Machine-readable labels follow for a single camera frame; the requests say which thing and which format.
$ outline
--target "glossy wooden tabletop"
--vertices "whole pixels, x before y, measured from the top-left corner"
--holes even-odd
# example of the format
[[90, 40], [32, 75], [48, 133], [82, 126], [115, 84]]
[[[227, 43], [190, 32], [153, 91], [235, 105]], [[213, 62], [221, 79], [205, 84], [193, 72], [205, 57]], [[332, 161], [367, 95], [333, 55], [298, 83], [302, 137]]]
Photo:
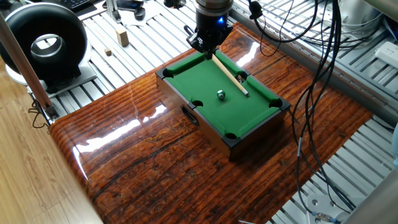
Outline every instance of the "glossy wooden tabletop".
[[[293, 106], [312, 81], [309, 70], [282, 52], [261, 55], [259, 37], [240, 24], [220, 49]], [[266, 54], [274, 49], [264, 46]], [[370, 116], [327, 88], [315, 116], [320, 159]], [[297, 118], [303, 122], [303, 104]], [[291, 120], [286, 116], [264, 136], [255, 153], [228, 162], [158, 90], [152, 71], [60, 118], [50, 133], [105, 223], [265, 223], [297, 190]], [[307, 143], [303, 148], [309, 154]], [[312, 156], [309, 161], [315, 167]], [[303, 183], [311, 172], [301, 168]]]

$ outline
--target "pool cue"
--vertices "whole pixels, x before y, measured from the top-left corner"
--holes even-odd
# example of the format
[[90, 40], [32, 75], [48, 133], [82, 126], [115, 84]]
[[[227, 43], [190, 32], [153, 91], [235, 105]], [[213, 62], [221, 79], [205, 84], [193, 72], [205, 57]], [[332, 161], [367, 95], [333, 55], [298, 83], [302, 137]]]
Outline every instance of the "pool cue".
[[218, 60], [218, 58], [213, 55], [211, 58], [214, 63], [224, 72], [224, 74], [238, 87], [245, 96], [249, 96], [249, 92], [244, 89], [244, 87], [235, 79], [235, 77], [228, 71], [228, 69]]

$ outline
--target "mini pool table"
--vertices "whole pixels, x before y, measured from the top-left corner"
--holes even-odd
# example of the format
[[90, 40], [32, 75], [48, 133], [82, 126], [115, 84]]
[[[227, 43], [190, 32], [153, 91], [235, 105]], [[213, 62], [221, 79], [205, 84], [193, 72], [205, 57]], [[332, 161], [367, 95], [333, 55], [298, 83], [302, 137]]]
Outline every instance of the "mini pool table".
[[[215, 55], [233, 76], [241, 78], [249, 96], [199, 52], [157, 71], [157, 83], [202, 134], [234, 160], [244, 148], [271, 133], [290, 104], [220, 50]], [[219, 90], [225, 98], [218, 98]]]

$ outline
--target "billiard ball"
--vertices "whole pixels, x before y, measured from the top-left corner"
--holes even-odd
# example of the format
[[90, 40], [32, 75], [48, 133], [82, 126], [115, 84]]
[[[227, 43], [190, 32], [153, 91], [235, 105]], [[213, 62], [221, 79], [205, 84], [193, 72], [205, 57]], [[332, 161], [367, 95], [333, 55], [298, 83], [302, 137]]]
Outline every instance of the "billiard ball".
[[225, 92], [223, 90], [218, 90], [217, 97], [222, 100], [225, 98]]

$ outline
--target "wire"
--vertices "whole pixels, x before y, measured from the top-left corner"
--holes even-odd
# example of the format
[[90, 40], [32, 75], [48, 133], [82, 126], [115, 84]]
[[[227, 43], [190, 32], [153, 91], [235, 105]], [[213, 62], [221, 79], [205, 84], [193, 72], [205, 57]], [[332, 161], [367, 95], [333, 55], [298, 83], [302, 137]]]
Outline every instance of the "wire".
[[[313, 27], [313, 24], [315, 22], [315, 18], [317, 15], [317, 8], [318, 8], [318, 1], [315, 1], [315, 13], [313, 15], [312, 21], [310, 23], [310, 25], [301, 33], [301, 34], [294, 34], [295, 37], [292, 39], [284, 39], [282, 40], [282, 36], [281, 36], [281, 32], [282, 29], [286, 29], [284, 28], [284, 24], [290, 14], [290, 11], [292, 9], [292, 6], [294, 4], [294, 2], [292, 1], [292, 5], [286, 15], [286, 18], [284, 19], [284, 22], [282, 23], [280, 30], [279, 30], [279, 40], [276, 38], [271, 37], [269, 34], [267, 34], [265, 32], [265, 28], [266, 28], [266, 18], [264, 17], [264, 27], [262, 28], [259, 25], [258, 22], [258, 18], [260, 16], [263, 16], [263, 13], [261, 11], [261, 9], [259, 10], [259, 3], [258, 2], [252, 2], [251, 0], [249, 1], [249, 8], [250, 11], [252, 13], [252, 15], [250, 16], [251, 19], [254, 20], [255, 25], [257, 26], [257, 28], [261, 31], [261, 43], [262, 43], [262, 39], [263, 36], [268, 37], [270, 40], [273, 40], [274, 42], [278, 43], [277, 49], [279, 48], [281, 43], [289, 43], [292, 41], [295, 41], [299, 38], [304, 38], [304, 41], [306, 42], [310, 42], [313, 43], [315, 45], [319, 45], [320, 47], [322, 47], [322, 55], [320, 58], [320, 63], [319, 66], [315, 72], [315, 76], [313, 78], [312, 83], [305, 89], [305, 91], [300, 95], [298, 102], [296, 103], [296, 105], [294, 106], [294, 110], [292, 112], [292, 130], [293, 130], [293, 136], [295, 139], [296, 144], [298, 145], [298, 152], [297, 152], [297, 170], [296, 170], [296, 181], [297, 181], [297, 191], [298, 191], [298, 195], [300, 197], [300, 201], [303, 204], [304, 208], [311, 213], [312, 215], [315, 216], [320, 216], [321, 214], [319, 213], [315, 213], [313, 211], [311, 211], [307, 205], [305, 204], [305, 202], [303, 201], [302, 198], [302, 189], [300, 186], [300, 182], [299, 182], [299, 177], [300, 177], [300, 160], [303, 159], [305, 161], [306, 166], [311, 170], [312, 173], [314, 173], [314, 175], [316, 175], [317, 177], [319, 177], [322, 181], [324, 181], [324, 183], [327, 184], [328, 187], [328, 196], [330, 198], [330, 200], [340, 209], [342, 209], [343, 211], [349, 213], [348, 210], [345, 210], [344, 208], [342, 208], [341, 206], [337, 205], [330, 194], [330, 189], [332, 189], [332, 191], [336, 194], [336, 196], [352, 211], [356, 208], [356, 205], [348, 198], [348, 196], [341, 190], [339, 189], [332, 181], [331, 179], [327, 176], [323, 166], [322, 166], [322, 162], [318, 156], [317, 153], [317, 148], [315, 145], [315, 141], [314, 141], [314, 137], [313, 137], [313, 133], [314, 133], [314, 121], [315, 121], [315, 110], [317, 107], [317, 104], [319, 103], [320, 99], [323, 96], [323, 92], [325, 91], [326, 87], [328, 86], [328, 83], [331, 79], [331, 76], [333, 74], [333, 70], [335, 67], [335, 62], [336, 62], [336, 58], [338, 56], [338, 51], [339, 49], [342, 48], [352, 48], [352, 47], [356, 47], [360, 44], [362, 44], [364, 41], [366, 41], [367, 39], [369, 39], [372, 35], [374, 35], [377, 32], [377, 29], [374, 30], [374, 32], [372, 32], [372, 34], [366, 36], [366, 37], [362, 37], [360, 39], [356, 39], [356, 40], [341, 40], [341, 35], [342, 35], [342, 21], [341, 21], [341, 14], [340, 14], [340, 9], [339, 9], [339, 4], [337, 0], [331, 0], [331, 4], [332, 4], [332, 18], [331, 18], [331, 25], [330, 25], [330, 32], [329, 33], [325, 33], [323, 30], [323, 23], [324, 23], [324, 19], [325, 19], [325, 11], [326, 11], [326, 7], [328, 5], [328, 1], [329, 0], [325, 0], [325, 8], [323, 9], [323, 16], [322, 16], [322, 20], [320, 21], [321, 23], [321, 29], [320, 29], [320, 35], [321, 35], [321, 39], [316, 39], [316, 38], [312, 38], [312, 37], [304, 37], [304, 35]], [[330, 36], [328, 37], [327, 42], [325, 43], [324, 40], [324, 34], [329, 34]], [[342, 46], [342, 44], [347, 44], [347, 43], [355, 43], [354, 45], [346, 45], [346, 46]], [[321, 80], [324, 79], [324, 83], [322, 85], [322, 87], [319, 89], [317, 89], [317, 92], [315, 93], [315, 85]], [[302, 100], [305, 100], [305, 106], [304, 106], [304, 113], [305, 113], [305, 123], [303, 124], [299, 133], [296, 133], [296, 129], [295, 129], [295, 114], [297, 112], [297, 108], [298, 105], [300, 104], [300, 102]], [[306, 155], [303, 153], [302, 151], [302, 141], [303, 141], [303, 137], [304, 134], [308, 135], [308, 149], [311, 153], [311, 155], [313, 156], [313, 158], [316, 161], [317, 166], [319, 167], [319, 171], [316, 172], [314, 169], [312, 169]], [[327, 221], [329, 222], [334, 222], [334, 223], [339, 223], [338, 220], [328, 216]]]
[[[278, 10], [280, 10], [280, 11], [282, 11], [282, 12], [288, 12], [288, 11], [282, 9], [281, 7], [274, 6], [274, 5], [269, 4], [269, 3], [266, 3], [266, 2], [261, 2], [261, 4], [266, 5], [266, 6], [271, 6], [271, 7], [275, 8], [275, 9], [278, 9]], [[272, 13], [273, 15], [275, 15], [275, 16], [277, 16], [277, 17], [282, 17], [282, 16], [279, 16], [279, 15], [277, 15], [277, 14], [274, 14], [273, 12], [268, 11], [267, 9], [265, 9], [265, 10], [266, 10], [267, 12], [269, 12], [269, 13]], [[299, 16], [299, 17], [304, 18], [304, 19], [310, 19], [309, 17], [303, 16], [303, 15], [301, 15], [301, 14], [299, 14], [299, 13], [296, 13], [296, 12], [290, 12], [290, 14]]]
[[367, 22], [364, 22], [364, 23], [362, 23], [362, 24], [346, 24], [346, 23], [343, 22], [343, 26], [363, 26], [363, 25], [372, 23], [372, 22], [375, 21], [376, 19], [380, 18], [382, 15], [383, 15], [383, 13], [380, 13], [378, 16], [376, 16], [376, 17], [375, 17], [374, 19], [372, 19], [371, 21], [367, 21]]
[[[251, 7], [251, 6], [252, 6], [252, 1], [251, 1], [251, 0], [248, 0], [248, 1], [249, 1], [249, 8], [250, 8], [251, 13], [252, 13], [252, 14], [255, 14], [256, 12], [254, 12], [254, 11], [253, 11], [253, 7]], [[279, 40], [279, 39], [274, 38], [273, 36], [267, 34], [267, 33], [261, 28], [261, 26], [260, 26], [260, 24], [259, 24], [259, 22], [258, 22], [258, 17], [255, 18], [255, 19], [253, 19], [253, 20], [254, 20], [254, 23], [255, 23], [255, 25], [257, 26], [257, 28], [258, 28], [258, 29], [261, 31], [261, 33], [262, 33], [264, 36], [266, 36], [268, 39], [273, 40], [273, 41], [275, 41], [275, 42], [280, 42], [280, 43], [290, 43], [290, 42], [293, 42], [293, 41], [298, 40], [299, 38], [303, 37], [303, 36], [312, 28], [312, 26], [313, 26], [313, 24], [314, 24], [314, 22], [315, 22], [315, 19], [317, 18], [317, 13], [318, 13], [318, 0], [315, 0], [315, 10], [314, 10], [314, 14], [313, 14], [312, 20], [311, 20], [311, 22], [310, 22], [310, 25], [308, 25], [308, 27], [307, 27], [301, 34], [299, 34], [298, 36], [294, 37], [293, 39], [289, 39], [289, 40]]]
[[385, 126], [385, 125], [383, 125], [383, 124], [381, 124], [381, 123], [379, 123], [379, 122], [377, 122], [380, 126], [382, 126], [383, 128], [385, 128], [385, 129], [387, 129], [388, 131], [390, 131], [390, 132], [394, 132], [395, 131], [395, 128], [390, 128], [390, 127], [387, 127], [387, 126]]
[[40, 114], [42, 114], [42, 112], [41, 112], [41, 110], [40, 110], [39, 102], [38, 102], [37, 100], [33, 100], [32, 107], [29, 108], [29, 109], [27, 110], [27, 112], [28, 112], [28, 113], [36, 114], [36, 116], [35, 116], [35, 118], [34, 118], [34, 120], [33, 120], [33, 122], [32, 122], [32, 127], [33, 127], [33, 128], [37, 128], [37, 129], [47, 127], [47, 134], [48, 134], [48, 133], [49, 133], [49, 128], [50, 128], [50, 126], [49, 126], [47, 123], [43, 123], [41, 126], [36, 126], [36, 125], [35, 125], [35, 124], [36, 124], [37, 118], [39, 117]]
[[[263, 3], [263, 2], [262, 2], [262, 4], [266, 4], [266, 5], [268, 5], [268, 6], [273, 6], [273, 5], [269, 4], [269, 3]], [[277, 6], [273, 6], [273, 7], [274, 7], [274, 8], [277, 8], [277, 9], [280, 10], [280, 11], [288, 12], [288, 11], [286, 11], [286, 10], [283, 10], [283, 9], [277, 7]], [[276, 17], [279, 17], [279, 18], [282, 18], [282, 19], [283, 19], [282, 16], [280, 16], [280, 15], [278, 15], [278, 14], [272, 12], [272, 11], [269, 11], [269, 10], [267, 10], [267, 9], [266, 9], [266, 11], [267, 11], [267, 13], [272, 14], [273, 16], [276, 16]], [[308, 18], [308, 17], [302, 16], [302, 15], [297, 14], [297, 13], [295, 13], [295, 12], [290, 12], [290, 14], [295, 14], [295, 15], [297, 15], [297, 16], [299, 16], [299, 17], [304, 18], [304, 19], [310, 19], [310, 18]], [[289, 22], [290, 22], [291, 24], [293, 24], [294, 26], [297, 26], [297, 27], [300, 27], [300, 28], [305, 29], [305, 27], [304, 27], [304, 26], [301, 26], [300, 24], [294, 23], [294, 22], [292, 22], [292, 21], [289, 21]], [[365, 29], [365, 28], [367, 28], [368, 26], [371, 25], [371, 23], [368, 23], [368, 22], [365, 23], [365, 24], [367, 24], [367, 25], [364, 26], [364, 27], [361, 27], [361, 28], [358, 28], [358, 29], [355, 29], [355, 30], [351, 30], [351, 31], [348, 31], [348, 32], [342, 32], [341, 34], [352, 34], [352, 33], [354, 33], [354, 32], [361, 31], [361, 30], [363, 30], [363, 29]], [[348, 26], [361, 26], [361, 25], [364, 25], [364, 24], [352, 24], [352, 25], [348, 25]], [[321, 33], [321, 32], [322, 32], [322, 31], [313, 30], [313, 29], [311, 29], [310, 31], [311, 31], [311, 32], [317, 32], [317, 33]]]
[[276, 49], [274, 50], [274, 52], [273, 52], [272, 54], [270, 54], [270, 55], [266, 55], [266, 54], [264, 54], [264, 53], [262, 52], [262, 40], [263, 40], [263, 37], [264, 37], [265, 28], [267, 27], [267, 20], [266, 20], [266, 17], [263, 16], [263, 17], [264, 17], [264, 28], [263, 28], [263, 30], [262, 30], [263, 32], [262, 32], [262, 34], [261, 34], [260, 52], [261, 52], [261, 54], [263, 54], [264, 56], [266, 56], [266, 57], [271, 57], [271, 56], [273, 56], [273, 55], [279, 50], [279, 47], [280, 47], [280, 45], [281, 45], [281, 43], [282, 43], [282, 29], [284, 28], [284, 25], [285, 25], [285, 23], [286, 23], [286, 20], [287, 20], [289, 14], [290, 14], [290, 12], [291, 12], [291, 10], [292, 10], [292, 8], [293, 8], [293, 4], [294, 4], [294, 0], [292, 0], [292, 4], [290, 5], [289, 10], [287, 11], [285, 20], [284, 20], [284, 22], [282, 23], [282, 25], [281, 25], [281, 27], [280, 27], [280, 30], [279, 30], [279, 43], [278, 43], [278, 46], [276, 47]]

